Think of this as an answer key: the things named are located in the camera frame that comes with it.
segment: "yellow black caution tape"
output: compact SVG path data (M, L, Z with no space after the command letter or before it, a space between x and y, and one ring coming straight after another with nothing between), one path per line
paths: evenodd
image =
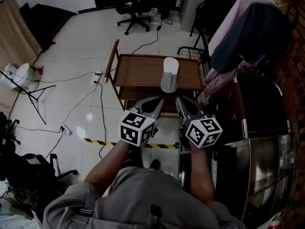
M94 143L94 144L98 144L98 145L106 145L106 146L116 145L116 143L92 140L92 139L89 139L89 138L84 138L84 140L89 142L89 143ZM179 148L179 144L174 144L174 145L171 145L171 144L146 144L145 147L149 147L149 148Z

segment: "tripod stand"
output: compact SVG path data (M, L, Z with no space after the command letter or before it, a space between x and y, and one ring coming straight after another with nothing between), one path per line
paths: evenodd
M55 87L56 85L44 87L44 88L41 88L41 89L39 89L39 90L35 90L35 91L33 91L33 92L27 92L27 91L24 90L21 86L19 86L17 83L15 83L15 82L13 81L13 79L9 78L5 73L3 73L1 70L0 70L0 73L1 73L2 75L4 75L7 79L9 79L9 80L10 80L15 86L17 86L22 92L25 92L25 93L26 93L26 95L27 95L27 96L29 97L29 99L30 99L30 102L33 104L33 106L34 106L36 112L39 114L40 118L42 119L42 121L43 121L44 124L46 125L47 123L46 123L45 120L42 118L41 114L39 113L39 104L38 104L38 100L39 100L39 98L41 97L41 95L43 94L43 92L44 92L46 89L51 88L51 87ZM40 91L42 91L42 92L40 93L40 95L39 95L38 97L34 97L34 96L32 95L32 93L36 93L36 92L40 92Z

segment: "hanging clothes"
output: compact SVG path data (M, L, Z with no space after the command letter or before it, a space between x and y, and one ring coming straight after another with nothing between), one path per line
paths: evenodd
M218 30L212 37L209 43L209 54L210 56L213 55L214 50L220 44L224 36L230 30L232 25L236 23L239 18L243 15L246 9L250 6L253 2L262 2L262 3L273 3L273 0L237 0L234 6L231 8L230 12L227 14L225 19L223 20L222 24L219 26Z
M220 88L222 88L224 85L226 85L228 82L230 82L234 78L234 74L236 71L238 71L240 69L252 71L253 69L255 69L255 67L259 64L259 62L265 58L265 56L266 55L261 55L251 62L242 60L236 69L231 70L230 72L228 72L226 74L218 74L217 76L215 76L207 84L206 89L204 90L205 97L209 100L210 97L215 92L217 92Z
M252 3L214 50L211 67L223 74L237 68L241 57L251 62L275 55L291 39L289 19L273 3Z

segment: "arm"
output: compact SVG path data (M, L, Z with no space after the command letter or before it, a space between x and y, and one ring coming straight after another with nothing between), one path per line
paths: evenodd
M192 142L190 142L190 145L192 157L192 195L202 203L209 205L215 201L215 189L208 166L206 153L204 149L197 148Z
M220 228L246 229L240 220L230 214L225 205L215 201L215 189L205 150L197 148L192 142L190 142L190 145L192 150L192 195L202 203L208 205L217 220L222 221Z
M116 178L129 154L128 143L119 141L113 149L87 175L84 182L92 184L99 195L104 194Z

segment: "gray shirt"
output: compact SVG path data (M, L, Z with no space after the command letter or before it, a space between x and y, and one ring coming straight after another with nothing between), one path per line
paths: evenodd
M43 228L151 228L151 205L161 209L161 223L167 229L245 228L223 204L206 206L184 192L172 176L137 167L119 171L110 194L103 198L91 184L70 186L46 207ZM80 208L88 215L80 214Z

